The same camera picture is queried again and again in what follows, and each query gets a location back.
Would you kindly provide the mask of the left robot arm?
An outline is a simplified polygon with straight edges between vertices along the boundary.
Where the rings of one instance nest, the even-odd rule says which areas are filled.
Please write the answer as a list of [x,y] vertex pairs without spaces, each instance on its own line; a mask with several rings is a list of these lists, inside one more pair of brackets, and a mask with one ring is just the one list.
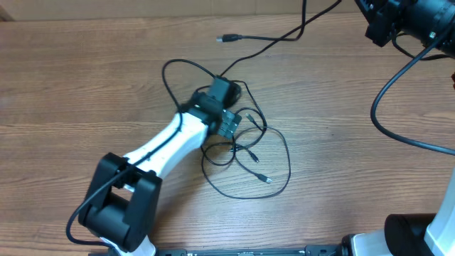
[[221,76],[207,92],[194,92],[171,123],[138,149],[103,156],[92,177],[78,222],[107,247],[108,255],[155,255],[154,226],[164,178],[189,153],[217,134],[232,139],[241,117],[229,111],[241,87]]

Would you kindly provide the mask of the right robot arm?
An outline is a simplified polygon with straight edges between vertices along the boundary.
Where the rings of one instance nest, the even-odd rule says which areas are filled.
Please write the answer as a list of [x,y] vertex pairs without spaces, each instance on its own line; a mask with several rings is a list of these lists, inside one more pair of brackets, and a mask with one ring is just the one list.
[[[384,94],[420,60],[429,60],[433,49],[443,58],[454,57],[454,2],[450,0],[366,1],[356,4],[368,22],[365,35],[383,47],[405,34],[421,41],[424,50],[411,57],[379,91],[370,108],[375,128],[387,137],[408,144],[454,155],[454,150],[410,139],[384,128],[376,112]],[[453,255],[454,254],[454,180],[449,185],[437,213],[391,214],[383,229],[372,233],[347,235],[335,255]]]

